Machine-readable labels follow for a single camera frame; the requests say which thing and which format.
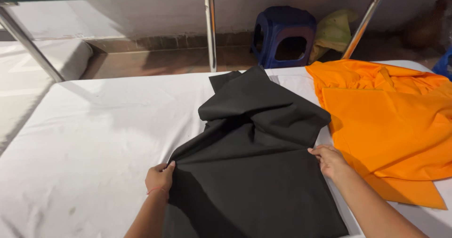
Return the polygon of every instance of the brown floor tile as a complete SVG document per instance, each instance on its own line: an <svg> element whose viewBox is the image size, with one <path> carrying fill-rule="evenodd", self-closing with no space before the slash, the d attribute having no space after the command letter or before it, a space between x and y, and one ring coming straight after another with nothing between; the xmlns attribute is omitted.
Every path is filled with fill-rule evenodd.
<svg viewBox="0 0 452 238"><path fill-rule="evenodd" d="M321 62L338 60L341 53L328 51ZM363 38L352 59L363 61L411 60L432 68L441 57L433 48L405 48L397 36ZM257 64L248 46L217 47L217 71L246 70ZM139 77L210 72L207 48L96 54L82 79Z"/></svg>
<svg viewBox="0 0 452 238"><path fill-rule="evenodd" d="M257 65L257 59L253 53L250 53L249 46L221 47L217 50L223 52L228 71L247 70Z"/></svg>
<svg viewBox="0 0 452 238"><path fill-rule="evenodd" d="M222 52L217 57L217 71L226 71ZM98 54L92 60L82 79L210 72L206 48Z"/></svg>

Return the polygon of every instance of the blue plastic stool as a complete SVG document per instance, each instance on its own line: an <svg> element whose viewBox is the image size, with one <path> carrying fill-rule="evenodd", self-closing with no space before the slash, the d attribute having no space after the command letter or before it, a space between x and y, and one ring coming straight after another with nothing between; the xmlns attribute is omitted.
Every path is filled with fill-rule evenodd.
<svg viewBox="0 0 452 238"><path fill-rule="evenodd" d="M449 47L449 50L438 60L432 72L445 76L452 81L452 73L448 71L448 66L452 66L452 47Z"/></svg>
<svg viewBox="0 0 452 238"><path fill-rule="evenodd" d="M261 29L264 33L263 44L261 52L258 52L255 44L260 38ZM314 44L315 30L315 18L309 12L290 6L269 7L257 17L251 50L258 60L258 65L262 65L264 68L302 67L308 63ZM306 39L304 55L297 60L276 60L275 54L278 45L289 37Z"/></svg>

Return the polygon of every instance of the orange fabric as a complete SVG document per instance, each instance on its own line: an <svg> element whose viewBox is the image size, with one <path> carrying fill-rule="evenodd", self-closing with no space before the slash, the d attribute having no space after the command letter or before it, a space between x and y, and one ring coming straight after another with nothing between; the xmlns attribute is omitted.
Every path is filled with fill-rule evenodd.
<svg viewBox="0 0 452 238"><path fill-rule="evenodd" d="M446 209L432 181L452 177L452 82L354 60L306 70L335 147L384 199Z"/></svg>

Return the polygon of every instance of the black cloth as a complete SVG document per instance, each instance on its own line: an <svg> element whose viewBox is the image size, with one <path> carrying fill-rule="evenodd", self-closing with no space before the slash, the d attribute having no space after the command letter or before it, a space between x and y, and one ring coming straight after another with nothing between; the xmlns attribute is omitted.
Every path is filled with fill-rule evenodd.
<svg viewBox="0 0 452 238"><path fill-rule="evenodd" d="M177 148L165 238L348 235L313 147L330 114L259 67L210 78L206 128Z"/></svg>

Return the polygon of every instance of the metal table leg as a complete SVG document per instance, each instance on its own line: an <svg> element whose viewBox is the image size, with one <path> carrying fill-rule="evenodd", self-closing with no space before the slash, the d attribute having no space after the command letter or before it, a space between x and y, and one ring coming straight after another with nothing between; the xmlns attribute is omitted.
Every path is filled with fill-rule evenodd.
<svg viewBox="0 0 452 238"><path fill-rule="evenodd" d="M209 49L210 72L217 72L217 52L215 50L215 5L214 0L204 0L206 5L207 44Z"/></svg>
<svg viewBox="0 0 452 238"><path fill-rule="evenodd" d="M26 33L20 28L16 21L9 15L4 6L10 4L0 4L0 24L17 40L24 48L30 53L30 55L36 60L36 62L49 74L55 82L65 81L60 73L53 67L53 65L47 60L42 52L37 49L36 45L26 35Z"/></svg>
<svg viewBox="0 0 452 238"><path fill-rule="evenodd" d="M355 34L353 35L353 38L350 40L350 43L348 43L347 49L345 50L345 52L343 52L343 55L341 58L342 60L349 59L350 56L352 56L353 51L355 50L356 46L358 45L359 40L363 36L363 33L366 30L370 19L372 18L373 14L375 13L375 10L377 9L377 7L381 3L381 1L382 0L372 0L372 3L370 3L369 7L367 8L366 13L364 14L363 20L359 24L358 29L356 29Z"/></svg>

